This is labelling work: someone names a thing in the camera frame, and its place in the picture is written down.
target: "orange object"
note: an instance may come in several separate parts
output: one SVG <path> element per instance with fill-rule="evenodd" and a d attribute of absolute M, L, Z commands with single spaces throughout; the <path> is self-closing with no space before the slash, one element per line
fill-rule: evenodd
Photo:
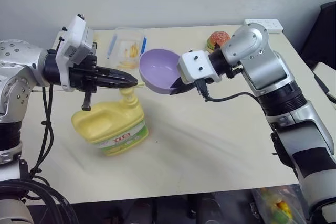
<path fill-rule="evenodd" d="M 213 52 L 215 49 L 224 45 L 228 40 L 230 40 L 229 34 L 224 31 L 215 31 L 206 41 L 206 50 Z"/>

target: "plastic container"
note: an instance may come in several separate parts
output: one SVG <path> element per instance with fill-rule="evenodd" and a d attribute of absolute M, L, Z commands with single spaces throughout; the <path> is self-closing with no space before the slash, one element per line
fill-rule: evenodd
<path fill-rule="evenodd" d="M 122 100 L 98 103 L 91 111 L 78 111 L 71 118 L 75 130 L 108 156 L 122 153 L 148 136 L 134 88 L 120 89 L 120 93 Z"/>
<path fill-rule="evenodd" d="M 265 223 L 306 224 L 295 185 L 253 189 L 252 194 Z"/>
<path fill-rule="evenodd" d="M 180 77 L 177 63 L 180 56 L 166 49 L 152 49 L 140 57 L 139 72 L 146 86 L 160 94 L 169 94 Z"/>
<path fill-rule="evenodd" d="M 137 68 L 145 44 L 146 38 L 143 29 L 116 28 L 107 52 L 111 67 L 119 69 Z"/>

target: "lavender plastic bowl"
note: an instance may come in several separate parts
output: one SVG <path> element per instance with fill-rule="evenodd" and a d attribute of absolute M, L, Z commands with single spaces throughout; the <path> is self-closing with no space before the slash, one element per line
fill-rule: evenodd
<path fill-rule="evenodd" d="M 180 77 L 177 70 L 179 55 L 165 49 L 152 49 L 143 53 L 139 72 L 146 86 L 159 94 L 169 94 L 171 85 Z"/>

